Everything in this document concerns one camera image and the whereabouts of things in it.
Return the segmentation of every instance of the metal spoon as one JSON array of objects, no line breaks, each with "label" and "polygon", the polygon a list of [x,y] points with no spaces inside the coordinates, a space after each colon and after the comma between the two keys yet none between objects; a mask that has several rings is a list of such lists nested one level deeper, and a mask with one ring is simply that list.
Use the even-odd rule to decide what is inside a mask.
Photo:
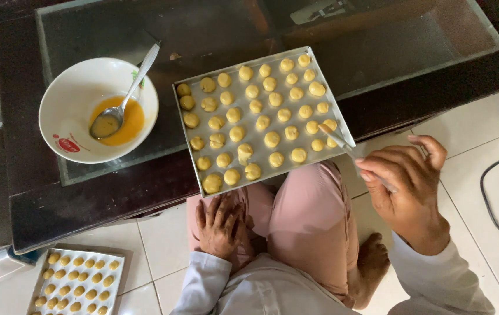
[{"label": "metal spoon", "polygon": [[[129,91],[127,92],[127,95],[121,102],[121,104],[117,107],[110,107],[102,111],[96,119],[94,119],[94,122],[90,126],[90,135],[92,138],[95,139],[103,139],[106,137],[111,136],[112,134],[116,133],[120,128],[121,125],[123,125],[123,113],[125,112],[125,105],[127,105],[127,101],[129,101],[129,98],[132,96],[133,92],[136,90],[137,86],[139,83],[142,81],[142,79],[146,76],[146,73],[150,69],[150,66],[154,63],[154,60],[156,59],[156,56],[158,55],[158,52],[160,51],[160,45],[156,43],[148,53],[146,54],[146,57],[141,63],[141,67],[139,68],[139,73],[137,73],[137,76],[133,80],[133,84],[129,88]],[[110,125],[113,126],[113,131],[104,133],[104,134],[96,134],[94,130],[96,128],[93,128],[96,124],[100,123],[108,123],[108,120],[111,121]]]}]

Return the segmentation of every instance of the person's right hand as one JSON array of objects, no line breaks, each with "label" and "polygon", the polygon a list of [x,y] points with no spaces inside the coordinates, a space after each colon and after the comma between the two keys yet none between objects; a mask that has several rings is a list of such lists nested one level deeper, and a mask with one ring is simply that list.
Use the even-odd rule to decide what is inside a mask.
[{"label": "person's right hand", "polygon": [[[446,149],[433,137],[409,136],[424,146],[427,158],[414,146],[389,146],[357,159],[372,205],[392,230],[418,253],[432,256],[449,243],[449,224],[438,212],[437,189]],[[391,193],[374,174],[398,191]]]},{"label": "person's right hand", "polygon": [[201,250],[207,254],[228,260],[246,238],[242,205],[233,205],[231,192],[214,197],[206,211],[199,201],[195,215]]}]

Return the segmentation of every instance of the baking tray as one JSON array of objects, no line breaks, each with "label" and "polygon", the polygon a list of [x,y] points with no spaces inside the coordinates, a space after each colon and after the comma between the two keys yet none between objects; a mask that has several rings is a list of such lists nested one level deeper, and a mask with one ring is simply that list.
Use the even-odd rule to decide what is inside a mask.
[{"label": "baking tray", "polygon": [[[50,264],[48,259],[50,255],[53,253],[60,253],[61,257],[57,262]],[[69,256],[71,260],[68,265],[61,266],[60,261],[61,258],[63,258],[64,256]],[[74,266],[73,264],[73,260],[77,257],[82,257],[84,259],[84,262],[80,266]],[[96,269],[94,267],[87,268],[85,266],[85,262],[88,259],[93,259],[95,262],[103,260],[105,261],[105,265],[101,269]],[[115,270],[109,269],[109,264],[113,261],[119,262],[119,267]],[[88,307],[88,305],[93,303],[96,304],[96,309],[91,314],[94,315],[99,314],[98,313],[99,309],[105,306],[107,307],[107,312],[105,315],[111,315],[112,313],[114,313],[115,299],[117,297],[117,290],[119,288],[119,283],[121,280],[121,275],[123,273],[124,265],[125,265],[125,258],[123,257],[123,255],[119,254],[104,254],[98,252],[73,251],[69,249],[50,248],[47,252],[45,261],[43,262],[41,272],[39,273],[38,281],[36,283],[36,287],[34,288],[34,293],[32,295],[32,299],[30,301],[27,314],[34,314],[35,312],[39,312],[41,315],[47,315],[50,313],[63,314],[63,315],[65,314],[90,315],[90,313],[86,311],[86,308]],[[65,270],[66,274],[61,279],[56,279],[55,276],[51,276],[49,279],[43,279],[43,272],[45,270],[48,270],[49,268],[53,269],[55,272],[63,269]],[[87,272],[88,278],[84,281],[80,281],[79,279],[69,280],[68,275],[69,273],[71,273],[71,271],[74,270],[78,271],[79,274],[82,272]],[[99,283],[93,283],[92,276],[94,276],[97,273],[101,273],[103,275],[102,280]],[[113,283],[106,288],[103,285],[103,282],[107,276],[113,276]],[[50,294],[45,294],[44,290],[49,284],[54,284],[56,289]],[[65,285],[69,285],[71,290],[67,294],[61,296],[59,294],[59,290]],[[73,295],[73,292],[80,285],[84,287],[84,293],[82,293],[81,296],[76,297]],[[98,294],[94,299],[90,300],[87,299],[85,295],[88,291],[92,289],[96,290]],[[98,297],[104,291],[109,291],[109,298],[105,301],[100,301]],[[67,299],[69,303],[66,305],[66,307],[64,307],[61,310],[59,310],[57,306],[55,306],[54,309],[49,309],[47,308],[47,304],[43,304],[40,307],[36,307],[35,302],[36,299],[39,297],[46,297],[48,301],[51,298],[57,298],[59,301]],[[70,307],[75,302],[80,302],[81,308],[79,311],[72,312],[70,310]]]},{"label": "baking tray", "polygon": [[[301,54],[305,53],[307,53],[310,56],[311,62],[307,67],[301,67],[298,64],[297,59]],[[282,71],[279,68],[280,62],[284,58],[290,58],[292,61],[294,61],[294,68],[288,72]],[[279,107],[274,107],[269,104],[268,96],[272,92],[265,91],[265,89],[263,88],[263,80],[265,78],[259,75],[259,68],[262,64],[265,63],[271,66],[271,75],[269,76],[277,79],[277,86],[273,92],[281,93],[284,98],[283,103]],[[253,77],[249,81],[244,81],[239,78],[238,71],[242,66],[248,66],[253,70]],[[316,77],[313,81],[322,83],[325,86],[326,93],[323,96],[316,97],[309,93],[308,87],[309,84],[313,81],[308,82],[304,80],[303,76],[304,76],[304,71],[306,71],[306,69],[313,69],[314,72],[316,73]],[[218,74],[220,74],[221,72],[226,72],[230,75],[232,79],[232,84],[230,86],[221,87],[220,85],[218,85],[217,77]],[[290,85],[286,82],[286,77],[291,72],[296,73],[299,78],[298,82],[293,85]],[[199,87],[199,82],[204,77],[211,77],[215,81],[217,86],[216,90],[214,90],[211,93],[205,93],[201,90],[201,88]],[[178,86],[181,83],[189,85],[191,89],[191,95],[195,99],[195,106],[190,111],[185,111],[179,105],[179,97],[177,96],[176,86]],[[246,87],[250,84],[257,85],[257,87],[259,88],[260,92],[259,96],[255,99],[261,101],[261,103],[263,104],[263,109],[261,110],[261,113],[258,114],[254,114],[252,111],[249,110],[249,105],[250,105],[249,103],[254,99],[246,97],[245,91]],[[304,90],[304,97],[302,97],[297,101],[292,100],[289,97],[289,91],[293,87],[300,87],[302,90]],[[327,145],[325,145],[324,149],[320,152],[315,152],[312,150],[311,147],[312,140],[321,139],[325,144],[325,142],[327,141],[327,136],[323,134],[321,130],[318,131],[316,134],[309,134],[306,131],[306,123],[310,120],[316,120],[318,123],[322,123],[327,118],[334,119],[335,121],[337,121],[337,130],[335,132],[339,136],[342,136],[345,139],[345,141],[348,144],[350,144],[352,147],[355,146],[353,137],[349,132],[349,128],[345,123],[345,120],[343,118],[343,115],[341,114],[341,111],[339,110],[339,107],[337,106],[335,97],[333,96],[333,93],[331,92],[331,89],[329,88],[329,85],[327,84],[327,81],[323,76],[323,73],[317,63],[312,48],[309,46],[288,50],[286,52],[274,55],[269,55],[267,57],[262,57],[259,59],[255,59],[253,61],[240,63],[235,66],[219,69],[216,71],[204,73],[199,76],[181,80],[174,83],[173,89],[175,92],[176,104],[178,107],[180,117],[183,118],[184,114],[191,112],[197,114],[200,119],[199,125],[196,128],[193,129],[187,128],[183,123],[183,121],[182,121],[182,127],[188,144],[190,139],[196,136],[201,137],[205,142],[204,148],[201,149],[200,151],[195,151],[191,148],[190,145],[188,145],[189,153],[191,155],[191,160],[193,162],[193,168],[195,169],[195,173],[197,174],[199,189],[201,190],[201,194],[203,197],[211,197],[214,195],[218,195],[252,183],[263,181],[264,179],[271,178],[276,175],[289,172],[293,169],[299,168],[304,165],[313,164],[343,154],[344,151],[340,147],[331,148]],[[230,91],[234,94],[235,97],[234,103],[230,105],[221,104],[220,94],[224,91]],[[214,97],[217,100],[219,105],[216,111],[208,113],[203,110],[203,108],[201,107],[201,101],[205,97]],[[329,104],[329,111],[327,113],[322,114],[317,111],[316,106],[318,103],[324,101]],[[304,104],[310,105],[313,109],[312,116],[307,119],[303,119],[298,115],[298,110]],[[237,123],[228,122],[228,120],[226,119],[226,112],[228,111],[228,109],[231,109],[232,107],[238,107],[240,112],[242,113],[242,118]],[[289,108],[292,112],[292,117],[287,122],[281,122],[277,119],[277,111],[280,110],[281,108]],[[208,125],[209,118],[215,115],[220,115],[225,120],[225,125],[219,131],[211,129]],[[267,127],[267,129],[263,131],[258,131],[255,128],[255,123],[257,118],[261,115],[269,116],[269,118],[271,119],[271,125],[269,125],[269,127]],[[229,138],[230,129],[235,125],[242,125],[244,127],[244,130],[246,131],[246,136],[244,137],[243,140],[239,142],[233,142]],[[295,125],[298,129],[299,136],[296,140],[287,140],[285,137],[284,129],[289,125]],[[276,131],[281,138],[279,145],[275,148],[269,148],[264,143],[265,134],[267,134],[270,131]],[[225,136],[226,142],[222,148],[214,149],[209,146],[209,136],[217,132],[220,132]],[[245,143],[250,144],[253,148],[253,155],[248,160],[248,163],[253,162],[261,168],[261,177],[255,181],[250,181],[246,179],[244,173],[245,167],[243,165],[240,165],[238,162],[237,148],[239,145]],[[290,158],[290,153],[292,152],[292,149],[297,147],[302,147],[303,149],[306,150],[308,154],[306,161],[304,161],[303,163],[294,162]],[[269,155],[275,151],[280,152],[284,156],[284,163],[278,168],[272,167],[268,161]],[[226,168],[219,168],[217,166],[216,159],[218,154],[220,153],[228,153],[228,155],[230,155],[232,162]],[[205,171],[198,170],[197,166],[195,165],[195,161],[197,161],[197,159],[201,156],[207,156],[212,163],[211,167]],[[224,172],[230,168],[236,169],[240,174],[240,181],[238,181],[233,186],[227,185],[227,183],[224,182],[223,178]],[[218,193],[207,194],[203,190],[201,183],[206,176],[212,173],[217,174],[222,179],[223,185]]]}]

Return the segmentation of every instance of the spoon handle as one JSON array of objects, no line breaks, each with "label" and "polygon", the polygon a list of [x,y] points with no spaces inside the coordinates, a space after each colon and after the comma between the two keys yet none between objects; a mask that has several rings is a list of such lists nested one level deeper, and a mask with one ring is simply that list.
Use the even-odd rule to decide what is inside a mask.
[{"label": "spoon handle", "polygon": [[137,86],[139,86],[139,83],[142,81],[142,79],[146,76],[146,73],[150,69],[150,66],[154,63],[154,60],[156,59],[156,56],[158,55],[158,52],[160,51],[160,45],[156,43],[148,53],[146,54],[146,57],[141,63],[141,68],[139,68],[139,72],[137,73],[137,76],[133,80],[133,84],[129,88],[129,91],[127,92],[127,95],[119,105],[119,111],[121,114],[125,111],[125,105],[127,105],[127,101],[129,101],[129,98],[133,95],[133,92],[137,89]]}]

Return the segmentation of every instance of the person's left hand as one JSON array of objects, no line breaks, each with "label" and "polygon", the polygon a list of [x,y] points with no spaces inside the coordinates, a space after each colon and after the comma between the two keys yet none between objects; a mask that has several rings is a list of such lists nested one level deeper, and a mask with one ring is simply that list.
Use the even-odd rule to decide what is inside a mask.
[{"label": "person's left hand", "polygon": [[202,201],[199,201],[196,209],[201,250],[224,260],[228,260],[246,238],[242,205],[234,206],[232,203],[232,194],[226,193],[214,197],[207,211],[204,211]]}]

